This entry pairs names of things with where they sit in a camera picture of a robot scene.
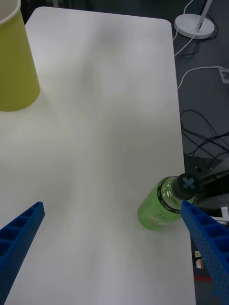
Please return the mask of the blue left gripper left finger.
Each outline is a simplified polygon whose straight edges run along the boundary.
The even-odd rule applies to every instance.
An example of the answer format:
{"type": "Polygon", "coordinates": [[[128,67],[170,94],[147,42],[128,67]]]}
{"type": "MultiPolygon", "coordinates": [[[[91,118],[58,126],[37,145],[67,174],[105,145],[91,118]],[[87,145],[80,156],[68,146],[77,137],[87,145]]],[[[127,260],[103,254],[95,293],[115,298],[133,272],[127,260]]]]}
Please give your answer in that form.
{"type": "Polygon", "coordinates": [[[9,295],[27,252],[45,217],[37,202],[0,230],[0,304],[9,295]]]}

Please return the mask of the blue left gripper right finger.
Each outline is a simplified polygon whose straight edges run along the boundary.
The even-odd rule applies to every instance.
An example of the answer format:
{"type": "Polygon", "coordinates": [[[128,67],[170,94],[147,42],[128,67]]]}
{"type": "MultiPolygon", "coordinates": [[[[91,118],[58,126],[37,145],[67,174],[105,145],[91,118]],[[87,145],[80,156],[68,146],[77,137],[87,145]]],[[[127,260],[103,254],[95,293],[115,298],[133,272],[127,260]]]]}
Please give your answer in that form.
{"type": "Polygon", "coordinates": [[[196,206],[183,201],[180,215],[224,305],[229,303],[229,230],[196,206]]]}

